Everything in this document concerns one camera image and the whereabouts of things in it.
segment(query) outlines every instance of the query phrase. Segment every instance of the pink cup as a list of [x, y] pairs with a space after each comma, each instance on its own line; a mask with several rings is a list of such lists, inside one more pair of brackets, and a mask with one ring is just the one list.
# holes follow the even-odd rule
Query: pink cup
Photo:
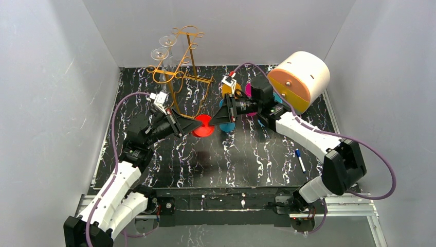
[[[250, 83], [247, 83], [247, 85], [245, 86], [244, 92], [248, 97], [251, 97], [251, 84]], [[252, 113], [248, 113], [247, 116], [253, 117], [256, 114], [257, 114], [256, 112], [252, 112]]]

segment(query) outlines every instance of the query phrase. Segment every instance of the gold metal rack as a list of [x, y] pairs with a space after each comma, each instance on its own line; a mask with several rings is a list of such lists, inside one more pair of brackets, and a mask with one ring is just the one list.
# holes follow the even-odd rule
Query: gold metal rack
[[[196, 32], [185, 32], [185, 31], [183, 31], [185, 28], [190, 28], [190, 27], [191, 28], [195, 28]], [[192, 25], [185, 26], [182, 29], [178, 29], [178, 28], [174, 27], [172, 33], [175, 35], [176, 39], [181, 34], [182, 35], [186, 35], [186, 38], [188, 39], [188, 48], [186, 49], [185, 54], [183, 55], [183, 58], [180, 60], [179, 64], [177, 65], [177, 68], [175, 69], [174, 72], [169, 72], [169, 71], [161, 70], [161, 69], [159, 69], [160, 67], [162, 67], [162, 63], [163, 63], [163, 60], [161, 60], [159, 62], [159, 64], [158, 64], [158, 66], [149, 65], [147, 67], [147, 72], [153, 73], [153, 81], [154, 82], [156, 82], [158, 84], [166, 84], [168, 86], [168, 89], [170, 90], [170, 93], [171, 93], [171, 97], [173, 98], [173, 103], [171, 104], [171, 106], [175, 105], [176, 111], [180, 115], [185, 116], [185, 117], [189, 117], [189, 118], [196, 118], [200, 114], [203, 102], [204, 102], [204, 100], [207, 97], [207, 92], [209, 90], [209, 85], [213, 81], [213, 76], [210, 79], [206, 79], [206, 78], [201, 78], [201, 77], [199, 77], [197, 75], [197, 69], [195, 67], [195, 62], [194, 62], [194, 55], [193, 55], [193, 52], [192, 52], [193, 50], [197, 49], [197, 46], [198, 46], [197, 43], [194, 43], [195, 39], [203, 37], [204, 33], [203, 32], [198, 32], [198, 28], [196, 26], [192, 26]], [[189, 60], [192, 61], [192, 68], [193, 68], [193, 72], [194, 72], [193, 76], [188, 73], [188, 70], [185, 70], [185, 71], [181, 70], [181, 65], [189, 63]], [[166, 81], [156, 81], [155, 73], [163, 74], [165, 76]], [[173, 81], [175, 79], [181, 79], [180, 89], [177, 92], [174, 92], [174, 88], [173, 88], [173, 85], [171, 83], [171, 81]], [[206, 93], [205, 93], [203, 99], [200, 100], [200, 104], [198, 105], [197, 114], [195, 114], [194, 116], [188, 116], [188, 115], [182, 114], [180, 112], [180, 109], [179, 109], [179, 106], [178, 106], [178, 103], [177, 103], [177, 100], [176, 100], [176, 94], [180, 93], [180, 91], [182, 90], [185, 79], [187, 79], [187, 80], [195, 80], [197, 82], [203, 82], [203, 83], [207, 84]]]

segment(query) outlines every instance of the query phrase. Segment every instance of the blue marker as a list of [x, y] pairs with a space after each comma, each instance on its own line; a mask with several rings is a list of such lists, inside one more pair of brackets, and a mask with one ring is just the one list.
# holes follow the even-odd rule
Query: blue marker
[[296, 153], [296, 155], [297, 155], [297, 157], [298, 157], [298, 161], [300, 162], [301, 169], [303, 170], [303, 173], [306, 173], [306, 169], [304, 168], [304, 165], [303, 165], [303, 160], [301, 159], [300, 150], [298, 150], [298, 148], [297, 148], [297, 149], [295, 150], [295, 153]]

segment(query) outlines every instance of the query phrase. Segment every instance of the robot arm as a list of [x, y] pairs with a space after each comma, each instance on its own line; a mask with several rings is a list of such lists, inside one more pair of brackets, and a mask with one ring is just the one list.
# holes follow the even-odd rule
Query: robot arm
[[266, 79], [255, 78], [251, 82], [251, 94], [251, 98], [240, 91], [236, 91], [236, 95], [225, 95], [223, 106], [209, 124], [226, 124], [236, 121], [238, 115], [257, 112], [265, 127], [292, 138], [323, 161], [322, 175], [294, 192], [290, 201], [292, 209], [305, 210], [319, 199], [332, 194], [340, 196], [366, 174], [358, 143], [317, 133], [314, 131], [317, 127], [297, 120], [288, 106], [274, 101], [273, 87]]
[[[163, 104], [167, 97], [168, 95], [163, 92], [150, 94], [153, 100], [151, 123], [145, 128], [128, 130], [119, 157], [117, 173], [111, 174], [95, 199], [77, 217], [67, 218], [64, 223], [67, 247], [88, 246], [85, 226], [89, 217], [92, 217], [89, 233], [93, 246], [113, 246], [113, 240], [132, 219], [141, 212], [155, 207], [149, 200], [152, 191], [144, 190], [141, 185], [129, 191], [153, 157], [154, 152], [149, 146], [171, 134], [177, 137], [184, 136], [202, 125], [202, 122], [185, 118], [173, 109], [165, 109]], [[98, 199], [100, 202], [93, 212]]]

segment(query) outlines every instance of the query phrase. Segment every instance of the blue cup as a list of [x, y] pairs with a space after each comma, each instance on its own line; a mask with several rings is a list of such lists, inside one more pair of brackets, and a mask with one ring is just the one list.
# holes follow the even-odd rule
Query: blue cup
[[[224, 102], [224, 99], [222, 99], [220, 101], [220, 107], [223, 106], [223, 102]], [[230, 132], [230, 131], [234, 130], [235, 126], [236, 125], [233, 122], [225, 123], [225, 124], [220, 125], [220, 129], [224, 132]]]

